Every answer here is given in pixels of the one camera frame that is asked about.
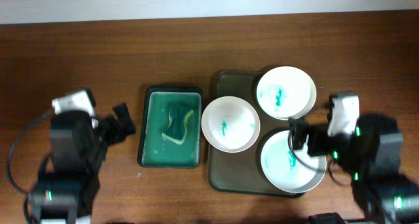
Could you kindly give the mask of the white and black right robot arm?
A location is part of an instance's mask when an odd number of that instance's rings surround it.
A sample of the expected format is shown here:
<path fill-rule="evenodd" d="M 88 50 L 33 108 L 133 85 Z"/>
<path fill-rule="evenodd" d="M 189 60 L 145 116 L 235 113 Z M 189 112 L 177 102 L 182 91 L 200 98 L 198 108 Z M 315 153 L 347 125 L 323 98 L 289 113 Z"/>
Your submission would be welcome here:
<path fill-rule="evenodd" d="M 327 134 L 327 124 L 289 121 L 289 148 L 308 146 L 311 157 L 330 155 L 351 176 L 354 200 L 364 223 L 417 223 L 418 184 L 399 171 L 403 135 L 397 121 L 371 113 L 360 116 L 353 132 Z"/>

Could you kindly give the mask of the green and yellow sponge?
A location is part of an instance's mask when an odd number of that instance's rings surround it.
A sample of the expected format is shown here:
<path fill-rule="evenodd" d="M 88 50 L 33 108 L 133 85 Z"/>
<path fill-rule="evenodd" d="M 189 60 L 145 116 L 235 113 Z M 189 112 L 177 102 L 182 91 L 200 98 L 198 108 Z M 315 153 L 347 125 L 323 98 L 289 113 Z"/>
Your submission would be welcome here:
<path fill-rule="evenodd" d="M 164 140 L 172 141 L 178 145 L 184 143 L 187 137 L 187 125 L 194 110 L 179 103 L 170 104 L 168 112 L 168 127 L 162 133 Z"/>

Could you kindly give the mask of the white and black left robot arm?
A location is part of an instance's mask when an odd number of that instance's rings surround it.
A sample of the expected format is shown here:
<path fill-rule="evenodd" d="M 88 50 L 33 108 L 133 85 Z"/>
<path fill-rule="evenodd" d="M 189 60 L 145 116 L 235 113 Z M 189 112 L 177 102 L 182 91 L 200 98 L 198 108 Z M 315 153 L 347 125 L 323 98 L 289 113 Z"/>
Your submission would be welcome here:
<path fill-rule="evenodd" d="M 136 132 L 125 103 L 113 111 L 99 118 L 97 126 L 92 125 L 94 117 L 80 109 L 51 118 L 52 151 L 40 164 L 37 182 L 24 202 L 29 223 L 91 222 L 107 150 Z"/>

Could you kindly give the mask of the white bowl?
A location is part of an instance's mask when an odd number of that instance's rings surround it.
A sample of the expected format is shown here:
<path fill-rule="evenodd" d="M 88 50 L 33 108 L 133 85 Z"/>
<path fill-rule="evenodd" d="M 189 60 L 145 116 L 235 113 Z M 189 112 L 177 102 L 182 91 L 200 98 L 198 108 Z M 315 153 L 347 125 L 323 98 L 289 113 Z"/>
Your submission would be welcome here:
<path fill-rule="evenodd" d="M 286 121 L 305 116 L 314 106 L 317 90 L 303 70 L 282 66 L 267 71 L 256 87 L 260 108 L 269 116 Z"/>
<path fill-rule="evenodd" d="M 236 96 L 223 96 L 207 105 L 202 114 L 201 128 L 214 148 L 226 153 L 240 153 L 256 142 L 261 121 L 247 101 Z"/>

